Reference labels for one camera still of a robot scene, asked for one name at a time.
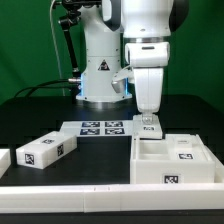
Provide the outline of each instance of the white box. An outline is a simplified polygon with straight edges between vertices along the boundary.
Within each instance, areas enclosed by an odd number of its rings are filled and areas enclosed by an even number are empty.
[[[131,184],[214,183],[215,162],[198,135],[133,138]]]
[[[76,147],[76,136],[54,131],[16,149],[17,164],[44,169]]]
[[[11,157],[9,149],[0,149],[0,178],[11,165]]]

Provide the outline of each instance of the cable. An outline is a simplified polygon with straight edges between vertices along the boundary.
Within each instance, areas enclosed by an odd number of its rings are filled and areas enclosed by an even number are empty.
[[[58,83],[65,83],[68,82],[67,79],[59,79],[59,80],[53,80],[53,81],[49,81],[49,82],[44,82],[41,83],[35,87],[33,87],[27,94],[26,97],[29,97],[32,93],[34,93],[39,87],[43,87],[43,86],[48,86],[48,85],[53,85],[53,84],[58,84]]]
[[[56,54],[56,58],[57,58],[59,77],[60,77],[60,79],[63,79],[62,68],[61,68],[61,60],[60,60],[60,56],[59,56],[58,45],[57,45],[55,29],[54,29],[53,15],[52,15],[52,11],[53,11],[53,7],[55,5],[55,2],[56,2],[56,0],[52,0],[51,6],[50,6],[50,12],[49,12],[49,14],[50,14],[50,24],[51,24],[51,33],[52,33],[52,37],[53,37],[53,43],[54,43],[54,50],[55,50],[55,54]]]
[[[39,86],[39,87],[27,87],[27,88],[24,88],[24,89],[21,89],[20,91],[18,91],[15,95],[14,95],[14,98],[16,98],[20,93],[26,91],[26,90],[29,90],[29,89],[35,89],[38,90],[38,89],[70,89],[71,86]]]

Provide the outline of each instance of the black cable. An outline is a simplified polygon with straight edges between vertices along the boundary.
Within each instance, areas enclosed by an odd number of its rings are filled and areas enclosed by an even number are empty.
[[[34,90],[34,91],[36,91],[36,90],[38,90],[38,89],[71,89],[71,87],[72,86],[35,86],[35,87],[27,87],[27,88],[24,88],[24,89],[21,89],[20,91],[18,91],[16,94],[15,94],[15,96],[14,96],[14,98],[16,98],[20,93],[22,93],[22,92],[24,92],[24,91],[26,91],[26,90],[29,90],[29,89],[31,89],[31,91],[32,90]]]
[[[36,87],[32,87],[31,90],[26,94],[25,97],[29,97],[41,86],[48,86],[48,85],[53,85],[53,84],[58,84],[58,83],[65,83],[65,82],[68,82],[68,80],[67,79],[59,79],[59,80],[53,80],[53,81],[41,83],[41,84],[37,85]]]

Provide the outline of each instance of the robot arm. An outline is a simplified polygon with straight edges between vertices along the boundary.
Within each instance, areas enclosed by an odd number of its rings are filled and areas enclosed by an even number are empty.
[[[186,18],[188,1],[103,0],[102,6],[106,24],[113,29],[119,25],[123,28],[125,60],[132,68],[131,72],[121,70],[114,75],[114,89],[118,92],[122,90],[121,81],[124,78],[134,82],[142,121],[150,124],[152,113],[158,112],[160,107],[163,67],[169,61],[169,43],[165,38],[171,35],[170,27],[172,31],[176,30]],[[121,17],[116,18],[113,10]]]

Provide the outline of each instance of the black table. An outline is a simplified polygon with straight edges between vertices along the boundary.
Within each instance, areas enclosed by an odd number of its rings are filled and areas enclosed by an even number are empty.
[[[17,166],[15,149],[64,121],[131,120],[135,102],[99,111],[72,104],[70,97],[15,98],[0,106],[0,148],[10,148],[12,165],[0,186],[43,186],[129,183],[131,137],[78,138],[78,148],[44,170]],[[199,134],[224,162],[224,115],[196,96],[163,96],[158,113],[165,134]],[[2,223],[215,223],[224,211],[147,211],[120,213],[10,214]]]

